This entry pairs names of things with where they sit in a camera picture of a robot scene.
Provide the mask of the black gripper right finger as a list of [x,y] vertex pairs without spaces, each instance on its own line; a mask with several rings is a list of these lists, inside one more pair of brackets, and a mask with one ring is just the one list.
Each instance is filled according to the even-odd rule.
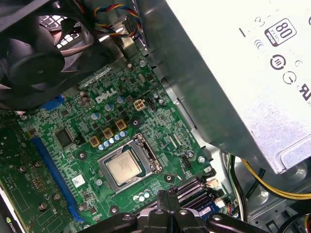
[[223,213],[213,213],[203,220],[193,209],[181,208],[178,189],[169,189],[173,226],[178,233],[264,233],[265,230]]

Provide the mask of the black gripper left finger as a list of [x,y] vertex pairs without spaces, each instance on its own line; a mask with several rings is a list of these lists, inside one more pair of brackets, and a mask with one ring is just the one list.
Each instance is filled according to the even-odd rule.
[[96,224],[97,233],[167,233],[170,226],[168,192],[158,191],[157,207],[143,209],[139,216],[119,213]]

